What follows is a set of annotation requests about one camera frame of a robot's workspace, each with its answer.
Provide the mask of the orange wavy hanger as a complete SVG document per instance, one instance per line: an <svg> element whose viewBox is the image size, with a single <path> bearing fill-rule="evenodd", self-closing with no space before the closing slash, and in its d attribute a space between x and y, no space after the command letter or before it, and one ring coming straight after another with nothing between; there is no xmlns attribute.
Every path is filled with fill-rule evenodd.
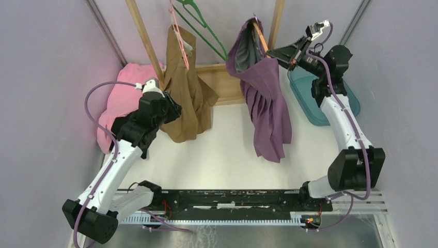
<svg viewBox="0 0 438 248"><path fill-rule="evenodd" d="M253 21L253 27L254 27L254 30L256 31L256 33L257 33L257 35L258 35L258 37L259 37L259 40L260 40L260 42L261 42L261 45L262 45L262 47L263 47L263 51L265 52L266 57L271 58L271 57L267 54L267 51L268 51L269 48L268 48L268 45L267 45L267 43L266 43L266 41L265 41L265 38L264 38L263 32L262 32L261 29L260 29L259 22L258 22L258 19L257 19L255 13L253 13L253 16L254 16L254 21Z"/></svg>

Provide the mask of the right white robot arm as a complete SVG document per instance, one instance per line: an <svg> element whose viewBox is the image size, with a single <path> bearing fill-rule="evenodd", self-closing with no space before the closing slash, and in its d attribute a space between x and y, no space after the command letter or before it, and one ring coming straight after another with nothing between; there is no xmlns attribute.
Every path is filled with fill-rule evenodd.
<svg viewBox="0 0 438 248"><path fill-rule="evenodd" d="M343 75L352 53L344 45L335 45L321 56L311 51L310 43L310 38L303 36L291 45L267 51L283 68L301 67L316 76L311 95L328 119L338 145L339 154L326 176L303 185L307 192L299 195L298 203L305 211L317 207L319 198L345 194L367 200L386 158L384 150L375 148L362 132L349 105Z"/></svg>

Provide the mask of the purple garment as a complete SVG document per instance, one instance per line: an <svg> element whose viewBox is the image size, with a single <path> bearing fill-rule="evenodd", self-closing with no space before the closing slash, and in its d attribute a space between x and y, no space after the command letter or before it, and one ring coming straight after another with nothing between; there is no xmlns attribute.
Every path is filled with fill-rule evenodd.
<svg viewBox="0 0 438 248"><path fill-rule="evenodd" d="M292 127L281 91L279 64L265 54L262 41L251 18L241 27L226 61L227 72L240 80L241 92L254 125L255 153L279 163L285 157L284 145L292 140Z"/></svg>

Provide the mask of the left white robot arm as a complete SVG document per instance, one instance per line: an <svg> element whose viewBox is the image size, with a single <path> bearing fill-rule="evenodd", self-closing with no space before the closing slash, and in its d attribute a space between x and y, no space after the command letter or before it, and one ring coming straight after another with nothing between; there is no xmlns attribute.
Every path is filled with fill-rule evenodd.
<svg viewBox="0 0 438 248"><path fill-rule="evenodd" d="M118 225L143 207L157 210L162 205L161 187L141 182L130 193L114 196L134 162L147 157L147 151L160 126L181 116L182 107L167 93L144 93L138 110L132 112L117 135L115 146L90 186L77 198L67 199L62 211L70 227L80 234L105 244Z"/></svg>

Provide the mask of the pink thin hanger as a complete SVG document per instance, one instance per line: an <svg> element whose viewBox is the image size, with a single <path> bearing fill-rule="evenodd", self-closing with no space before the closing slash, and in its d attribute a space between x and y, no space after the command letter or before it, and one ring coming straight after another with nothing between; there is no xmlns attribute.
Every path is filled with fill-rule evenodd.
<svg viewBox="0 0 438 248"><path fill-rule="evenodd" d="M188 56L187 56L187 50L186 50L186 46L185 46L185 41L183 40L182 36L181 36L181 32L179 29L179 25L177 23L177 19L175 16L175 9L174 9L174 5L173 5L173 0L169 0L170 2L170 8L169 8L169 14L170 14L170 20L171 20L171 27L176 35L177 41L178 41L178 45L181 51L181 55L185 64L185 67L187 70L190 69L190 63L188 60Z"/></svg>

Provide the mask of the tan brown pleated skirt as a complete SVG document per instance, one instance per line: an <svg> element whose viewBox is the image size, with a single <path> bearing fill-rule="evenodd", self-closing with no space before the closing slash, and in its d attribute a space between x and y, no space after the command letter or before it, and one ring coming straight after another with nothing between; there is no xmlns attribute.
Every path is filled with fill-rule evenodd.
<svg viewBox="0 0 438 248"><path fill-rule="evenodd" d="M182 27L179 29L185 41L190 69L187 70L185 67L176 35L170 27L167 35L163 86L182 107L182 114L177 120L161 127L175 143L195 140L197 135L211 129L211 108L218 100L217 93L196 71L196 37Z"/></svg>

